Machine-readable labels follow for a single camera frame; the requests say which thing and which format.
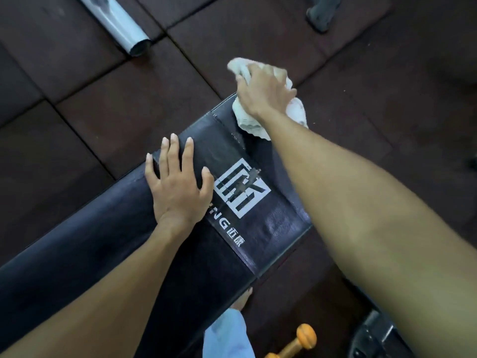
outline pant leg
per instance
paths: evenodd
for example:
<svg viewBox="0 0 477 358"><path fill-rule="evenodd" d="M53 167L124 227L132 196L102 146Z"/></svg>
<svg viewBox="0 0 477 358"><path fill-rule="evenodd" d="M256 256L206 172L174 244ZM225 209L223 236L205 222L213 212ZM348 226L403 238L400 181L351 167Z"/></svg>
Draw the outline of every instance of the pant leg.
<svg viewBox="0 0 477 358"><path fill-rule="evenodd" d="M202 358L255 358L242 314L227 309L204 335Z"/></svg>

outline white metal tube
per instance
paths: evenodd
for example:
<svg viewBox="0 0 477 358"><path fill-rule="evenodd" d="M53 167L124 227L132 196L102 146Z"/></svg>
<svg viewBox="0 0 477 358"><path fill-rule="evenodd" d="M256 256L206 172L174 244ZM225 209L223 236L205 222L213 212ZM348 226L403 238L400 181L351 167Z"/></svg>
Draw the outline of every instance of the white metal tube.
<svg viewBox="0 0 477 358"><path fill-rule="evenodd" d="M131 56L143 54L151 40L116 0L81 0Z"/></svg>

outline white towel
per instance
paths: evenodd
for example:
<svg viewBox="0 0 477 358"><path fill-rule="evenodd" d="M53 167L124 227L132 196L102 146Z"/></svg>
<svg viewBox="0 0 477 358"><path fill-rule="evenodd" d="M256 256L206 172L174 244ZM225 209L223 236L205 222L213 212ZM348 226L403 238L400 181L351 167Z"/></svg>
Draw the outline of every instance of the white towel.
<svg viewBox="0 0 477 358"><path fill-rule="evenodd" d="M263 66L265 65L264 63L261 63L258 61L253 61L253 60L243 59L243 58L235 58L229 61L229 64L227 64L227 69L232 71L235 75L243 76L245 81L248 84L250 83L250 79L252 78L252 76L250 75L250 71L248 70L248 67L247 67L247 65L250 63L255 63L261 68L263 68ZM275 76L277 76L278 68L273 67L273 72ZM287 77L287 81L285 83L286 88L291 89L292 85L293 83ZM254 118L252 118L250 115L248 115L244 111L242 105L240 104L240 100L238 98L236 98L235 101L233 102L232 110L235 113L237 124L241 129L243 129L245 132L248 132L256 137L260 137L268 141L270 140L268 133L260 125L260 123L257 122ZM305 108L303 107L303 103L301 102L300 99L293 98L291 100L291 102L287 106L286 114L294 121L308 128L306 124Z"/></svg>

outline foot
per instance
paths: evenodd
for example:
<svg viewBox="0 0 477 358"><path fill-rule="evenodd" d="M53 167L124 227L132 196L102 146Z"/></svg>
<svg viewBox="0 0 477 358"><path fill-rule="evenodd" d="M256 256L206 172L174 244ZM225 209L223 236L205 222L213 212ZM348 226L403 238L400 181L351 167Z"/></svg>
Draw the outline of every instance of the foot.
<svg viewBox="0 0 477 358"><path fill-rule="evenodd" d="M234 304L230 306L231 309L235 309L238 311L242 311L243 307L248 301L248 298L250 298L250 295L252 295L253 288L248 288L246 292L244 292L240 298L238 298Z"/></svg>

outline dumbbell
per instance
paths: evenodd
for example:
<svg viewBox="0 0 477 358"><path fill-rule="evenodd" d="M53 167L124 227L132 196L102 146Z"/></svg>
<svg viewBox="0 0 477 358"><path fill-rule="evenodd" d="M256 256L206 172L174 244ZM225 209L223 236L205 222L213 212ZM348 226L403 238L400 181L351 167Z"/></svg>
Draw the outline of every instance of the dumbbell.
<svg viewBox="0 0 477 358"><path fill-rule="evenodd" d="M301 349L312 349L316 345L316 333L308 324L297 328L297 337L292 340L279 354L269 353L265 358L291 358Z"/></svg>

